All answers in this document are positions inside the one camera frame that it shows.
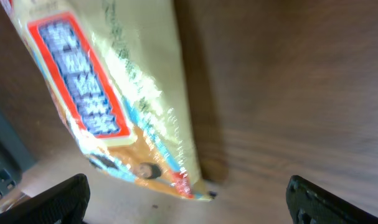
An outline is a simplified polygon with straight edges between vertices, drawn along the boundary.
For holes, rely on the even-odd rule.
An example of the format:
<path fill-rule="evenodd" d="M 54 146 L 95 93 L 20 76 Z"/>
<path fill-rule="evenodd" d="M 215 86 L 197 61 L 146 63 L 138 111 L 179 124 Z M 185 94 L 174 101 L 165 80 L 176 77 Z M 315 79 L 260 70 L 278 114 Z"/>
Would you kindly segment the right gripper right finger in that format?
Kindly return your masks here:
<path fill-rule="evenodd" d="M 378 224 L 378 217 L 298 175 L 289 180 L 286 204 L 295 224 Z"/>

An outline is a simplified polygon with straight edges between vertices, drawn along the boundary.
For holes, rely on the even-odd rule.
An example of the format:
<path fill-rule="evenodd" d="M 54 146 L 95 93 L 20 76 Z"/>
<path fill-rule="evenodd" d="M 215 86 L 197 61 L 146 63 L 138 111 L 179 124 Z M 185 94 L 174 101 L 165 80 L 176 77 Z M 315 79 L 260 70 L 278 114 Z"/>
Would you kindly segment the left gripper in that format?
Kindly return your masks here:
<path fill-rule="evenodd" d="M 0 112 L 0 201 L 21 182 L 35 159 Z"/>

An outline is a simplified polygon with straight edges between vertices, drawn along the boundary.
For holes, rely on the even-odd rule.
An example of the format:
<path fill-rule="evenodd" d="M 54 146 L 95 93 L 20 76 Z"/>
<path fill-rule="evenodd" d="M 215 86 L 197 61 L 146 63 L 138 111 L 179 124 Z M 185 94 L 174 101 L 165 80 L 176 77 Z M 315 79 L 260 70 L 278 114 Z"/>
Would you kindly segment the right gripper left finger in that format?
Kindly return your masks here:
<path fill-rule="evenodd" d="M 90 200 L 87 176 L 77 174 L 0 214 L 0 224 L 82 224 Z"/>

